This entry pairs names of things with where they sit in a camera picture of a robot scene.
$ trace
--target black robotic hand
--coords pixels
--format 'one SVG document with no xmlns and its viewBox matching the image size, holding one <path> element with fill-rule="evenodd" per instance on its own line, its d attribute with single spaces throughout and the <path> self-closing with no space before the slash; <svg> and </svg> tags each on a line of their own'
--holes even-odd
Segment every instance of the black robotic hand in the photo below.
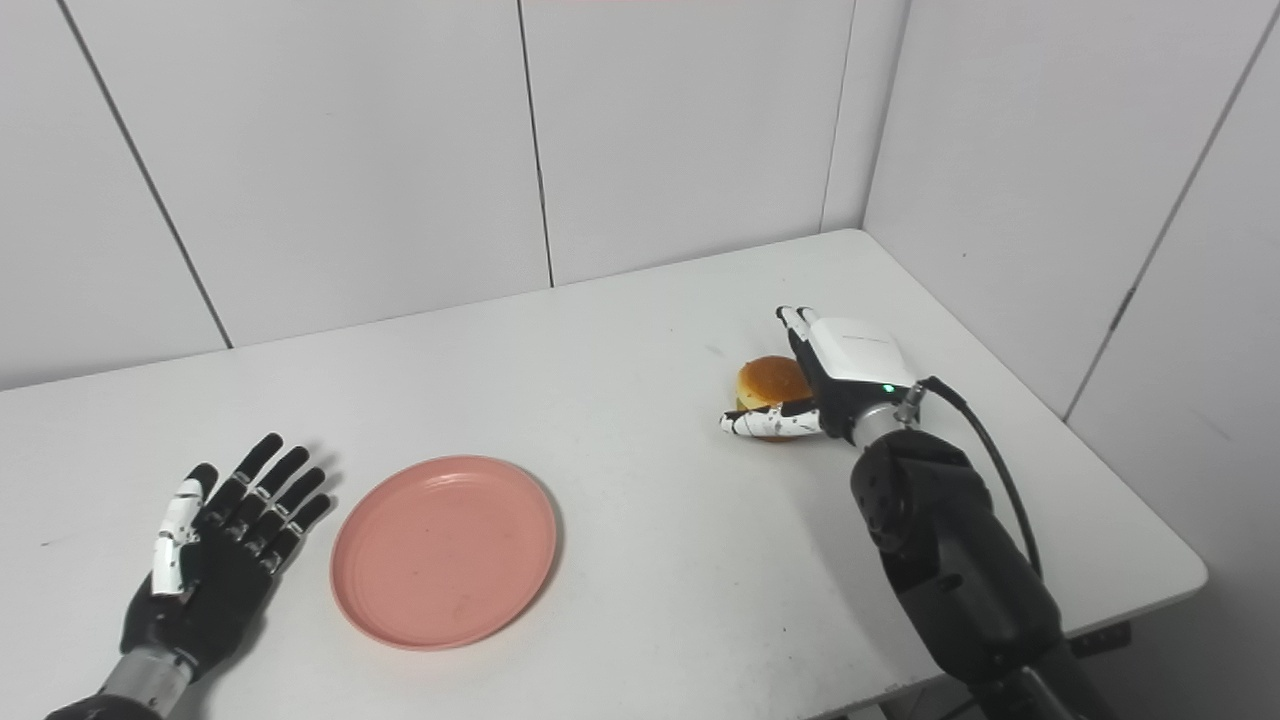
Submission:
<svg viewBox="0 0 1280 720">
<path fill-rule="evenodd" d="M 319 468 L 284 489 L 308 460 L 302 447 L 253 482 L 283 446 L 275 433 L 262 438 L 207 503 L 218 471 L 207 464 L 191 471 L 156 536 L 152 571 L 125 612 L 124 657 L 99 694 L 47 720 L 159 720 L 189 683 L 236 652 L 276 575 L 332 503 L 316 495 Z"/>
<path fill-rule="evenodd" d="M 236 652 L 276 573 L 330 505 L 326 495 L 307 501 L 324 482 L 319 468 L 276 497 L 306 464 L 308 454 L 302 447 L 291 450 L 252 484 L 283 445 L 274 433 L 262 438 L 196 515 L 198 539 L 180 552 L 186 592 L 160 596 L 152 592 L 152 575 L 142 582 L 124 618 L 122 653 L 140 646 L 170 650 L 191 666 L 196 682 Z M 201 468 L 192 475 L 212 471 Z"/>
</svg>

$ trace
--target robotic hand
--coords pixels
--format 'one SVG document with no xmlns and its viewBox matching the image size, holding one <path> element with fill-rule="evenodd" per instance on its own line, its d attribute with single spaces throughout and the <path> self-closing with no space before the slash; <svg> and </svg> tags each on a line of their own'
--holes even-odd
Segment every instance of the robotic hand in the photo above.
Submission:
<svg viewBox="0 0 1280 720">
<path fill-rule="evenodd" d="M 307 462 L 302 447 L 253 483 L 283 446 L 278 434 L 262 438 L 207 503 L 218 480 L 211 465 L 182 482 L 156 534 L 151 573 L 125 611 L 123 657 L 99 694 L 46 720 L 160 720 L 188 684 L 236 652 L 276 575 L 332 503 L 314 495 L 324 482 L 319 468 L 276 496 Z"/>
<path fill-rule="evenodd" d="M 810 307 L 778 307 L 777 315 L 813 398 L 726 413 L 721 428 L 753 437 L 826 433 L 863 447 L 876 432 L 902 425 L 893 415 L 915 377 L 892 336 L 860 320 L 818 318 Z"/>
<path fill-rule="evenodd" d="M 890 585 L 938 666 L 992 720 L 1114 720 L 1062 635 L 1034 538 L 993 441 L 937 378 L 916 382 L 893 338 L 858 320 L 778 307 L 813 400 L 726 413 L 736 434 L 824 432 L 861 448 L 851 489 Z M 1024 529 L 1027 556 L 992 511 L 964 451 L 922 432 L 934 392 L 973 425 Z"/>
</svg>

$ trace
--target black cable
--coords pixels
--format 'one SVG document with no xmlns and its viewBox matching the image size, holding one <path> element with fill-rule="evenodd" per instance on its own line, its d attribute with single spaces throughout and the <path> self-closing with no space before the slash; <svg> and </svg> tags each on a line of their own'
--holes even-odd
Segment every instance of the black cable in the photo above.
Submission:
<svg viewBox="0 0 1280 720">
<path fill-rule="evenodd" d="M 1027 546 L 1027 561 L 1030 562 L 1032 570 L 1041 578 L 1044 573 L 1041 570 L 1039 564 L 1039 548 L 1036 546 L 1036 536 L 1032 533 L 1032 523 L 1027 518 L 1027 509 L 1023 507 L 1023 498 L 1018 495 L 1018 487 L 1014 484 L 1014 477 L 1009 474 L 1009 466 L 1005 465 L 1004 456 L 1000 455 L 1000 450 L 996 447 L 996 441 L 991 439 L 991 434 L 987 433 L 987 428 L 983 427 L 982 420 L 974 415 L 973 410 L 969 409 L 969 404 L 959 392 L 951 388 L 947 383 L 938 379 L 937 375 L 928 377 L 920 380 L 920 386 L 925 389 L 933 391 L 942 400 L 951 404 L 952 407 L 964 415 L 965 420 L 973 425 L 973 432 L 978 434 L 978 439 L 982 441 L 982 446 L 987 448 L 987 454 L 991 455 L 992 464 L 996 465 L 996 474 L 1000 475 L 1000 482 L 1005 486 L 1005 492 L 1009 495 L 1009 503 L 1014 506 L 1014 515 L 1018 518 L 1018 528 L 1023 533 L 1023 544 Z"/>
<path fill-rule="evenodd" d="M 956 717 L 960 717 L 961 715 L 964 715 L 966 710 L 969 710 L 975 705 L 978 705 L 978 698 L 970 697 L 969 700 L 951 708 L 951 712 L 947 712 L 942 717 L 938 717 L 938 720 L 955 720 Z"/>
</svg>

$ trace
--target white table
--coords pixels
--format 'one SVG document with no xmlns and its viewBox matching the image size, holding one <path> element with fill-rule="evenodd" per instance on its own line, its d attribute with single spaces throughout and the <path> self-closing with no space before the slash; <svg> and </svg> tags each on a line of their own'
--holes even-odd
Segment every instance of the white table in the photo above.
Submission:
<svg viewBox="0 0 1280 720">
<path fill-rule="evenodd" d="M 1012 373 L 844 231 L 0 393 L 8 716 L 96 688 L 175 483 L 206 459 L 229 470 L 268 430 L 312 448 L 339 506 L 251 652 L 193 689 L 188 716 L 790 720 L 936 678 L 854 509 L 856 451 L 717 427 L 739 366 L 787 352 L 778 304 L 878 322 L 919 373 L 969 397 L 1023 489 L 1069 632 L 1204 583 L 1192 550 Z M 925 413 L 1012 527 L 964 421 Z M 378 482 L 451 454 L 509 460 L 550 488 L 557 569 L 489 639 L 383 647 L 334 606 L 330 547 Z"/>
</svg>

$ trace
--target wall seam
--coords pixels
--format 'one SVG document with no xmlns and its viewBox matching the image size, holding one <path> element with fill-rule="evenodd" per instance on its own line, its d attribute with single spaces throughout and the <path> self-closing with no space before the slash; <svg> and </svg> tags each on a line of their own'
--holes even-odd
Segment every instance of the wall seam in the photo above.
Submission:
<svg viewBox="0 0 1280 720">
<path fill-rule="evenodd" d="M 227 325 L 223 324 L 223 319 L 218 314 L 218 309 L 214 307 L 214 300 L 209 296 L 209 291 L 205 288 L 205 282 L 200 278 L 200 272 L 196 270 L 196 264 L 192 261 L 191 254 L 187 251 L 187 245 L 182 241 L 182 236 L 178 234 L 178 227 L 174 224 L 173 217 L 169 214 L 169 209 L 164 204 L 164 199 L 160 197 L 160 190 L 151 178 L 151 172 L 147 170 L 146 163 L 142 161 L 142 154 L 138 151 L 138 146 L 133 141 L 129 128 L 124 124 L 124 117 L 120 114 L 120 109 L 116 106 L 115 99 L 111 97 L 111 92 L 106 88 L 106 81 L 102 78 L 102 73 L 99 70 L 97 63 L 93 60 L 93 55 L 88 51 L 88 44 L 84 41 L 84 36 L 81 35 L 79 27 L 72 17 L 70 8 L 67 6 L 65 0 L 58 0 L 58 8 L 63 12 L 63 18 L 67 20 L 67 27 L 70 28 L 72 36 L 76 38 L 76 45 L 79 47 L 81 55 L 83 55 L 84 61 L 88 63 L 88 69 L 93 74 L 93 81 L 97 83 L 97 88 L 102 94 L 102 99 L 106 100 L 106 106 L 111 111 L 115 127 L 119 128 L 120 135 L 124 137 L 124 143 L 129 149 L 129 155 L 133 156 L 133 163 L 138 167 L 138 172 L 142 173 L 142 182 L 146 183 L 147 191 L 151 193 L 151 200 L 155 201 L 156 208 L 160 210 L 160 217 L 164 219 L 165 227 L 169 228 L 169 236 L 178 246 L 178 254 L 182 255 L 182 261 L 187 265 L 187 272 L 191 274 L 191 279 L 196 283 L 196 291 L 200 292 L 200 299 L 204 300 L 205 309 L 209 310 L 209 315 L 214 319 L 214 325 L 218 327 L 218 334 L 221 336 L 223 345 L 225 345 L 228 350 L 233 348 L 234 345 L 232 345 L 232 338 L 227 334 Z"/>
<path fill-rule="evenodd" d="M 863 193 L 861 218 L 855 223 L 858 227 L 867 227 L 867 210 L 872 201 L 872 190 L 876 188 L 876 172 L 879 169 L 882 149 L 884 146 L 884 129 L 888 127 L 888 114 L 893 105 L 893 88 L 897 86 L 897 69 L 902 64 L 902 47 L 906 45 L 906 28 L 911 24 L 911 5 L 915 0 L 906 0 L 902 9 L 902 26 L 897 31 L 897 49 L 893 51 L 893 67 L 888 73 L 888 87 L 884 88 L 884 106 L 881 110 L 879 128 L 876 131 L 876 151 L 872 152 L 872 167 L 867 174 L 867 191 Z"/>
<path fill-rule="evenodd" d="M 836 96 L 836 122 L 831 127 L 831 151 L 827 154 L 827 182 L 822 186 L 822 205 L 818 208 L 818 232 L 827 232 L 827 195 L 831 192 L 831 170 L 836 167 L 836 141 L 840 137 L 840 113 L 845 109 L 845 81 L 849 79 L 849 55 L 854 49 L 854 23 L 858 22 L 858 0 L 849 12 L 849 38 L 845 41 L 845 68 L 840 73 L 840 91 Z"/>
<path fill-rule="evenodd" d="M 543 181 L 543 154 L 538 145 L 538 118 L 534 114 L 534 79 L 529 70 L 529 40 L 525 36 L 525 1 L 516 0 L 520 23 L 520 51 L 525 60 L 525 94 L 529 96 L 529 129 L 534 138 L 534 172 L 538 174 L 538 205 L 543 213 L 543 247 L 547 249 L 547 282 L 556 287 L 556 265 L 552 263 L 552 236 L 547 229 L 547 184 Z"/>
<path fill-rule="evenodd" d="M 1275 28 L 1277 18 L 1280 18 L 1280 3 L 1276 4 L 1275 9 L 1271 12 L 1271 18 L 1267 19 L 1267 24 L 1262 28 L 1262 36 L 1258 38 L 1258 42 L 1254 44 L 1253 53 L 1244 63 L 1244 69 L 1240 72 L 1240 77 L 1236 78 L 1235 85 L 1231 87 L 1231 92 L 1226 96 L 1226 102 L 1222 104 L 1222 110 L 1219 113 L 1217 120 L 1213 123 L 1213 128 L 1210 131 L 1208 138 L 1204 141 L 1204 146 L 1201 147 L 1199 155 L 1196 158 L 1196 163 L 1192 165 L 1190 172 L 1187 174 L 1187 179 L 1183 182 L 1181 190 L 1178 192 L 1178 197 L 1174 199 L 1174 204 L 1170 206 L 1169 214 L 1165 215 L 1165 222 L 1160 227 L 1160 232 L 1156 233 L 1156 240 L 1152 242 L 1151 250 L 1147 251 L 1147 258 L 1143 260 L 1142 266 L 1138 268 L 1138 274 L 1125 291 L 1125 295 L 1120 301 L 1120 306 L 1111 318 L 1111 324 L 1107 327 L 1107 332 L 1102 337 L 1102 342 L 1098 343 L 1098 350 L 1093 354 L 1093 360 L 1084 372 L 1084 378 L 1080 379 L 1080 386 L 1075 388 L 1075 395 L 1071 396 L 1071 402 L 1066 406 L 1066 411 L 1062 413 L 1064 423 L 1070 421 L 1071 413 L 1075 411 L 1076 404 L 1080 402 L 1080 397 L 1084 395 L 1084 388 L 1088 387 L 1089 380 L 1093 379 L 1093 373 L 1098 369 L 1098 363 L 1102 360 L 1102 355 L 1111 345 L 1111 338 L 1115 336 L 1116 328 L 1120 327 L 1121 318 L 1129 310 L 1129 304 L 1134 295 L 1137 295 L 1143 278 L 1147 275 L 1147 270 L 1151 268 L 1152 260 L 1156 259 L 1156 252 L 1165 243 L 1169 228 L 1172 227 L 1174 219 L 1183 209 L 1183 201 L 1187 200 L 1187 195 L 1190 192 L 1192 184 L 1196 183 L 1196 178 L 1199 176 L 1201 168 L 1204 165 L 1204 159 L 1208 158 L 1210 151 L 1213 149 L 1213 143 L 1217 141 L 1217 136 L 1222 131 L 1222 126 L 1226 124 L 1228 115 L 1230 115 L 1231 109 L 1235 108 L 1235 100 L 1240 96 L 1244 83 L 1248 82 L 1249 73 L 1253 72 L 1253 65 L 1257 64 L 1258 56 L 1262 54 L 1262 49 L 1266 47 L 1267 41 L 1271 38 L 1271 31 Z"/>
</svg>

